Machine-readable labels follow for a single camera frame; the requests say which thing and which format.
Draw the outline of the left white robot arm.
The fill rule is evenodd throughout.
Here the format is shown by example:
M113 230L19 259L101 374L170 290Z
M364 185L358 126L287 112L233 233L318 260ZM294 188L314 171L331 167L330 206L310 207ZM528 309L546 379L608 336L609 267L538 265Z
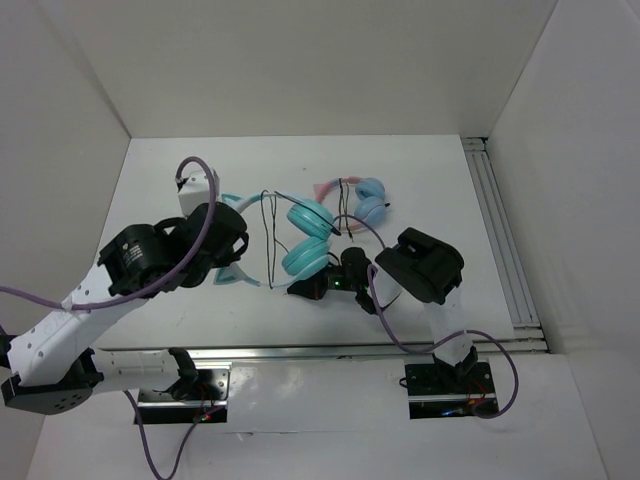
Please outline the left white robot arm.
M115 300L142 292L170 272L198 237L204 241L195 256L161 292L195 288L211 270L240 259L249 241L245 220L218 202L206 226L207 208L202 204L186 218L126 227L100 251L96 265L70 295L70 303L81 309L54 310L24 334L2 336L1 365L11 372L1 385L5 405L56 415L109 391L155 390L175 400L193 394L201 378L185 349L116 353L93 344L153 296L146 293L121 305Z

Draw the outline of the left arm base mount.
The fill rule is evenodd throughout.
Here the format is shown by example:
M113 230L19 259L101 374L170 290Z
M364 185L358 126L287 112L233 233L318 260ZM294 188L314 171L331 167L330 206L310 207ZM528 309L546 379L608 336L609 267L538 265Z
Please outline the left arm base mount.
M168 393L140 390L136 397L145 425L202 424L227 422L231 363L205 363L198 369L199 378L192 390L176 400Z

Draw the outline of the teal cat ear headphones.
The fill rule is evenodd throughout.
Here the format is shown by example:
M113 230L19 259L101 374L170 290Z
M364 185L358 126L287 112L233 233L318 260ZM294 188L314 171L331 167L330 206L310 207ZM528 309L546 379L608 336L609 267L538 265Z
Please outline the teal cat ear headphones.
M216 285L246 283L279 289L309 279L329 263L331 237L338 234L333 215L318 202L278 190L241 197L224 193L222 200L243 215L258 206L266 215L266 277L258 279L243 269L239 261L219 269Z

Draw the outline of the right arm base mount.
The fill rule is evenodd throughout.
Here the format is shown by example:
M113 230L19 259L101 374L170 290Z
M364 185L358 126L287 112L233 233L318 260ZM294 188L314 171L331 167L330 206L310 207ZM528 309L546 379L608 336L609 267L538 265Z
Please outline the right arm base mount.
M416 419L493 415L499 411L495 386L487 362L477 363L458 383L446 383L435 364L406 364L399 380L408 396L409 417Z

